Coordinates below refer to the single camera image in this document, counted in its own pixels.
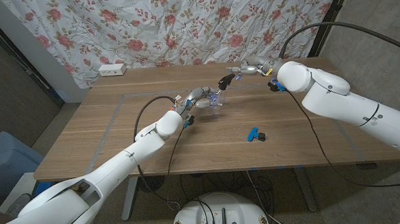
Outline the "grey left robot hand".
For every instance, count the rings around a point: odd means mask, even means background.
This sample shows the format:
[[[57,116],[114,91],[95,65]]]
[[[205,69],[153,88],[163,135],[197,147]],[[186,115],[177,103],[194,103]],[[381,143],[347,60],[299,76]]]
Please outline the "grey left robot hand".
[[[224,102],[223,91],[211,87],[199,87],[191,91],[191,93],[181,101],[180,105],[184,112],[189,112],[193,108],[211,108],[219,109]]]

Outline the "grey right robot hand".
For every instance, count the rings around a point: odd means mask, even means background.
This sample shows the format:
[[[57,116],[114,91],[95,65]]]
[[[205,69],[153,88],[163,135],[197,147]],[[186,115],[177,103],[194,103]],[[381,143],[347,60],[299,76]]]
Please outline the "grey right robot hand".
[[[263,77],[276,75],[283,65],[284,61],[281,58],[271,59],[268,57],[251,55],[246,60],[243,60],[239,66],[228,66],[226,70],[229,74],[225,76],[225,79],[242,77],[242,75],[259,74]]]

